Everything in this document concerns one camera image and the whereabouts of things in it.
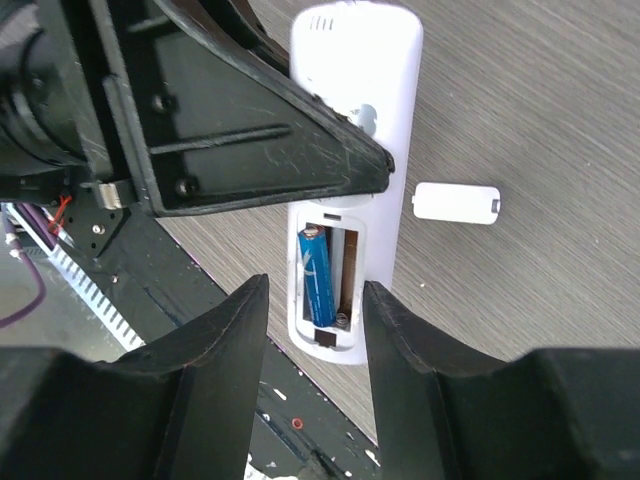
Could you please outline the blue battery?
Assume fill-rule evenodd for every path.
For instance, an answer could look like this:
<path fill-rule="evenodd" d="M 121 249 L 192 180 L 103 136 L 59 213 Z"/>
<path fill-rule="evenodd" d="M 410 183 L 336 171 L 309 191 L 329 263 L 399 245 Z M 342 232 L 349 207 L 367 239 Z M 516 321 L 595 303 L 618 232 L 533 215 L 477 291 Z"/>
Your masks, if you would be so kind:
<path fill-rule="evenodd" d="M 319 328 L 330 327 L 336 307 L 325 228 L 307 224 L 298 233 L 298 242 L 311 321 Z"/>

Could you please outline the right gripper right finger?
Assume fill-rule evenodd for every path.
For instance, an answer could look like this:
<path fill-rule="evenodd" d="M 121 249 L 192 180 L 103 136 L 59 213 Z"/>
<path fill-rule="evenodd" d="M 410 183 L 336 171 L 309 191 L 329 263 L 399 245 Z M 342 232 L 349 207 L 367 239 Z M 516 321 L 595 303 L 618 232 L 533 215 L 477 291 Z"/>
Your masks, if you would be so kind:
<path fill-rule="evenodd" d="M 505 362 L 365 285 L 386 479 L 635 479 L 639 353 L 539 348 Z"/>

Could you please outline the white remote control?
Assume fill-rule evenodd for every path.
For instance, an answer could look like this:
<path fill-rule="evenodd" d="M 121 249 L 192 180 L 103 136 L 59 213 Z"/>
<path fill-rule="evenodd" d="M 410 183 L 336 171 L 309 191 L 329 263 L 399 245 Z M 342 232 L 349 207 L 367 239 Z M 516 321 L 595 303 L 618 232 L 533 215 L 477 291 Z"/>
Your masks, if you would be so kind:
<path fill-rule="evenodd" d="M 291 76 L 392 155 L 380 194 L 291 203 L 287 232 L 287 327 L 291 341 L 324 362 L 367 361 L 361 315 L 367 280 L 392 284 L 404 200 L 423 28 L 410 10 L 336 1 L 302 11 L 291 29 Z M 309 316 L 298 234 L 326 230 L 333 295 L 342 317 L 319 328 Z"/>

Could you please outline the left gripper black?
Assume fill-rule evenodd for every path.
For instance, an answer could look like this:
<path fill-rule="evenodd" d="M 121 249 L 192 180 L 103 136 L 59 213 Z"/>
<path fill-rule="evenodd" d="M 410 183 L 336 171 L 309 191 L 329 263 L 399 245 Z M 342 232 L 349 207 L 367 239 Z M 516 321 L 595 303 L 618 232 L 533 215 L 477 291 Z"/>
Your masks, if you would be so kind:
<path fill-rule="evenodd" d="M 136 200 L 105 83 L 101 32 L 145 16 L 142 1 L 4 1 L 1 26 L 34 9 L 36 24 L 1 49 L 1 199 L 42 207 L 53 238 L 67 233 L 99 258 Z"/>

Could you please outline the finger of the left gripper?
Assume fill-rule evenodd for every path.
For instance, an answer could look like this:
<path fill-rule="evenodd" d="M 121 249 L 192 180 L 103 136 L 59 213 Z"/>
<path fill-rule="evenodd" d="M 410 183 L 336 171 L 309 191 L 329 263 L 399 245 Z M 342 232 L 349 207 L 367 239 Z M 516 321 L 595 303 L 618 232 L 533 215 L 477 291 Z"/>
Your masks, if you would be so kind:
<path fill-rule="evenodd" d="M 103 85 L 156 217 L 387 189 L 391 154 L 289 77 L 246 1 L 95 1 Z"/>

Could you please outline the white battery cover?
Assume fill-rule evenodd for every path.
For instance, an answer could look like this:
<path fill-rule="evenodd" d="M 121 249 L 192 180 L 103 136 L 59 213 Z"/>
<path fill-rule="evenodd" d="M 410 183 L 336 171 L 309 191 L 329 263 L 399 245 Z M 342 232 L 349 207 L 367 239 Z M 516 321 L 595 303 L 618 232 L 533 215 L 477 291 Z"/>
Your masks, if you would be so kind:
<path fill-rule="evenodd" d="M 492 225 L 502 203 L 493 186 L 422 182 L 416 186 L 412 205 L 419 219 Z"/>

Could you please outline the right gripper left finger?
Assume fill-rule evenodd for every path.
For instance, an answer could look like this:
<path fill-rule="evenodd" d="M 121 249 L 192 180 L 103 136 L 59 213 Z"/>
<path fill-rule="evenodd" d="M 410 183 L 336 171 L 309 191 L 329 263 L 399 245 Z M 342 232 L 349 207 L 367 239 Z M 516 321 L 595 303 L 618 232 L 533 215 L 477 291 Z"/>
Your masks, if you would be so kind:
<path fill-rule="evenodd" d="M 242 478 L 268 311 L 269 280 L 256 275 L 112 363 L 4 348 L 2 477 Z"/>

